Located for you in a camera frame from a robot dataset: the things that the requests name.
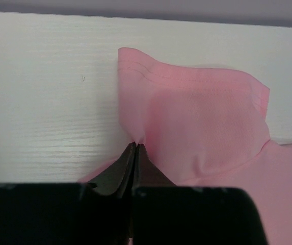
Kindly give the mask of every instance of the gray background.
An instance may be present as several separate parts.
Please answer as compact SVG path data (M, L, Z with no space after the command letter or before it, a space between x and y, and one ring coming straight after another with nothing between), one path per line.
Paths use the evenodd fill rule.
M292 27L292 0L0 0L0 11Z

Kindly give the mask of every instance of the white wooden surface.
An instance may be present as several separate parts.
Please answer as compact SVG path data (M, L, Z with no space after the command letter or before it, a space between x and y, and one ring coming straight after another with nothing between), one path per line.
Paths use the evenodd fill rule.
M292 142L292 28L0 13L0 181L75 181L118 155L117 49L246 71Z

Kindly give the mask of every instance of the table surface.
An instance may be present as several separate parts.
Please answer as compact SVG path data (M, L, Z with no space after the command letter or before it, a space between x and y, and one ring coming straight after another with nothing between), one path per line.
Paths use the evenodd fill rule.
M292 28L0 13L0 182L75 181L123 151L122 46L250 73L271 89L272 138L292 142Z

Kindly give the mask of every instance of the cloth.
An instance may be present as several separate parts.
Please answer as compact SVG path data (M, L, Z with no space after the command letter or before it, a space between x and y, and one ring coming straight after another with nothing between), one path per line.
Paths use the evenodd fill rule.
M292 244L292 145L270 139L269 89L231 69L158 62L118 52L120 123L171 181L244 189L269 244Z

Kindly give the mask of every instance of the pink shirt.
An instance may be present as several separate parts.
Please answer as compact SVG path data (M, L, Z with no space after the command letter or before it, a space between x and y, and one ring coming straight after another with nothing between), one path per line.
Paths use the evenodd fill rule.
M229 69L186 68L118 53L120 123L175 184L244 189L268 241L292 244L292 145L270 139L269 89Z

